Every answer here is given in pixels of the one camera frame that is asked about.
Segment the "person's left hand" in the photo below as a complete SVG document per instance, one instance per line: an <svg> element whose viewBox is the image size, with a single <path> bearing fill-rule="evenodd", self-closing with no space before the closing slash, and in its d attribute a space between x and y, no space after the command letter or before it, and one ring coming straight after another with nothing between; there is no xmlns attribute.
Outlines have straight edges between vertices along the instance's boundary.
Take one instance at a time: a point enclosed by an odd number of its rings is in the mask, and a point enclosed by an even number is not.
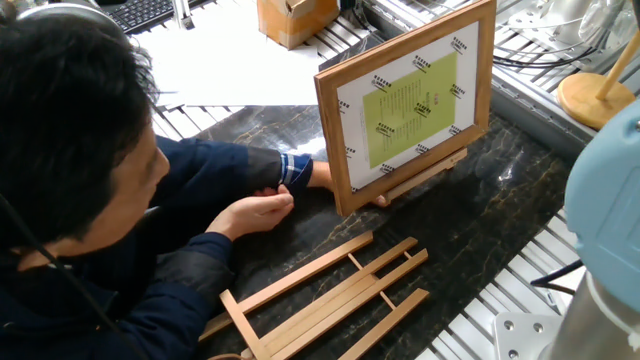
<svg viewBox="0 0 640 360"><path fill-rule="evenodd" d="M334 191L333 179L328 162L313 161L311 176L307 183L308 188L324 188Z"/></svg>

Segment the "person's right hand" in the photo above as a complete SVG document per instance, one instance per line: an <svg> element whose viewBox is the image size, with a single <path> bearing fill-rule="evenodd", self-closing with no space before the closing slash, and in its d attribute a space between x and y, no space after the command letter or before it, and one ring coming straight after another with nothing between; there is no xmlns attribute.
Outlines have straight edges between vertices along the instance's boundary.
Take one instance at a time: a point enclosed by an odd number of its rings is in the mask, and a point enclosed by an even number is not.
<svg viewBox="0 0 640 360"><path fill-rule="evenodd" d="M247 234L272 230L293 208L294 197L284 185L264 188L225 208L206 232L221 234L235 241Z"/></svg>

